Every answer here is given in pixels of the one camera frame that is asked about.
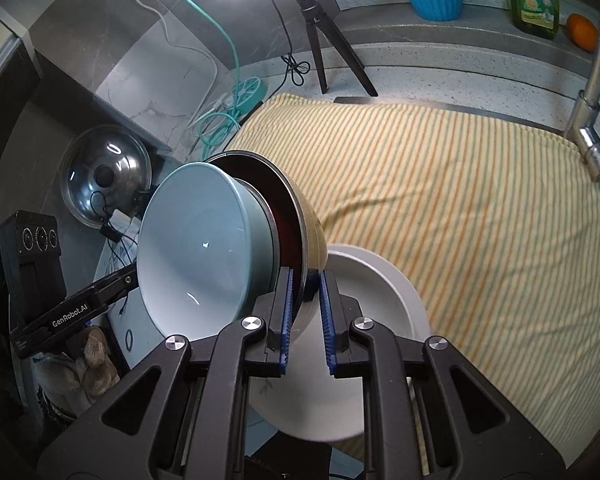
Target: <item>black device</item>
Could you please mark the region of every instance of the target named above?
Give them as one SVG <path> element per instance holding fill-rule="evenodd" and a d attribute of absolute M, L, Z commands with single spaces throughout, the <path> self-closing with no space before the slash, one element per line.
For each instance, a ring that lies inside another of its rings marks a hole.
<path fill-rule="evenodd" d="M 58 224 L 17 211 L 0 225 L 0 252 L 11 297 L 11 326 L 24 326 L 64 300 Z"/>
<path fill-rule="evenodd" d="M 14 213 L 0 226 L 0 253 L 11 300 L 10 339 L 20 359 L 39 352 L 80 356 L 81 344 L 72 337 L 138 286 L 132 263 L 66 298 L 53 216 Z"/>
<path fill-rule="evenodd" d="M 311 51 L 314 54 L 315 71 L 318 73 L 318 80 L 320 81 L 320 90 L 323 94 L 327 93 L 327 76 L 324 73 L 324 62 L 322 61 L 322 51 L 320 49 L 320 41 L 318 40 L 319 28 L 324 34 L 325 38 L 333 45 L 333 47 L 342 56 L 342 59 L 349 65 L 350 69 L 356 75 L 366 93 L 371 97 L 378 97 L 378 91 L 374 87 L 371 79 L 366 75 L 365 67 L 362 65 L 358 54 L 353 50 L 353 47 L 344 37 L 342 31 L 338 26 L 333 23 L 333 20 L 329 15 L 324 12 L 321 4 L 317 0 L 296 0 L 304 21 L 306 23 L 306 34 L 309 38 L 309 45 L 311 45 Z"/>
<path fill-rule="evenodd" d="M 217 336 L 170 336 L 42 453 L 45 480 L 239 480 L 249 377 L 284 373 L 292 272 Z M 395 336 L 362 316 L 320 274 L 326 359 L 337 378 L 362 377 L 365 479 L 422 478 L 411 377 L 427 444 L 428 480 L 558 480 L 559 453 L 440 336 Z"/>

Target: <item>striped towel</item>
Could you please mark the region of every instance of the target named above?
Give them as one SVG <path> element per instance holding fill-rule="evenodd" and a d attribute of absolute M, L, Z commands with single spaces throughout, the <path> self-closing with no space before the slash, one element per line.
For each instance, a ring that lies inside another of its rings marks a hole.
<path fill-rule="evenodd" d="M 570 464 L 600 428 L 600 184 L 554 134 L 408 104 L 267 102 L 234 150 L 298 184 L 329 243 L 398 267 Z"/>

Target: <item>pot lid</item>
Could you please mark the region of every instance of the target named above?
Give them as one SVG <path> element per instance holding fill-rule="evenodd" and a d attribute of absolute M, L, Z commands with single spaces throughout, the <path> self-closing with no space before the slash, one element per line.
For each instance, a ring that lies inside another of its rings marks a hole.
<path fill-rule="evenodd" d="M 144 144 L 116 124 L 85 131 L 69 147 L 61 167 L 64 203 L 83 224 L 100 228 L 115 209 L 136 213 L 134 193 L 151 186 Z"/>

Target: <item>teal cable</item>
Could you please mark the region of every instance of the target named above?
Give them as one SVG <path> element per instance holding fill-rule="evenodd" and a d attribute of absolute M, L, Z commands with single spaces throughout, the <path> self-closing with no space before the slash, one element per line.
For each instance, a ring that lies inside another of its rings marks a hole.
<path fill-rule="evenodd" d="M 224 117 L 225 120 L 214 130 L 214 132 L 208 139 L 205 139 L 203 135 L 204 125 L 207 124 L 213 117 Z M 215 112 L 209 114 L 198 123 L 198 137 L 200 138 L 200 141 L 205 145 L 205 147 L 202 149 L 203 159 L 206 159 L 208 156 L 211 156 L 210 151 L 213 148 L 216 148 L 220 146 L 220 144 L 222 144 L 222 142 L 226 139 L 227 135 L 234 126 L 236 127 L 236 129 L 240 129 L 240 124 L 237 121 L 237 114 L 233 116 L 224 112 Z"/>
<path fill-rule="evenodd" d="M 204 16 L 215 28 L 218 29 L 220 34 L 222 34 L 224 36 L 224 38 L 227 40 L 227 43 L 229 43 L 232 54 L 234 54 L 235 86 L 234 86 L 234 105 L 232 107 L 231 112 L 229 114 L 225 114 L 222 112 L 214 112 L 212 114 L 209 114 L 207 117 L 205 117 L 202 121 L 200 121 L 198 123 L 198 138 L 205 145 L 205 147 L 203 148 L 203 151 L 202 151 L 202 157 L 207 158 L 208 155 L 210 154 L 209 151 L 212 148 L 215 148 L 215 147 L 219 146 L 220 144 L 222 144 L 222 141 L 226 139 L 226 136 L 229 134 L 229 132 L 231 131 L 231 128 L 233 128 L 234 125 L 238 129 L 240 129 L 240 124 L 238 124 L 238 121 L 236 120 L 237 117 L 239 116 L 237 106 L 238 106 L 238 86 L 240 86 L 240 61 L 238 60 L 238 51 L 235 48 L 235 44 L 232 41 L 231 37 L 229 37 L 229 35 L 226 33 L 224 28 L 222 28 L 221 25 L 218 22 L 216 22 L 216 20 L 214 20 L 211 16 L 209 16 L 204 11 L 204 9 L 202 9 L 199 5 L 194 3 L 192 0 L 184 0 L 184 1 L 186 1 L 194 10 L 196 10 L 197 12 L 202 14 L 202 16 Z M 211 134 L 209 139 L 205 139 L 205 137 L 203 137 L 203 130 L 202 130 L 203 124 L 206 124 L 209 119 L 218 117 L 218 116 L 224 117 L 225 121 L 216 128 L 216 130 Z"/>

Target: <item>faucet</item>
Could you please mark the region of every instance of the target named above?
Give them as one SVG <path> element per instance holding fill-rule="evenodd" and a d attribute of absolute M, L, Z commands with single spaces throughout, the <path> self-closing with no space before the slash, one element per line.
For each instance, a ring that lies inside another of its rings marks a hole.
<path fill-rule="evenodd" d="M 600 182 L 600 137 L 593 124 L 600 112 L 600 34 L 589 79 L 580 90 L 562 136 L 576 144 L 594 182 Z"/>

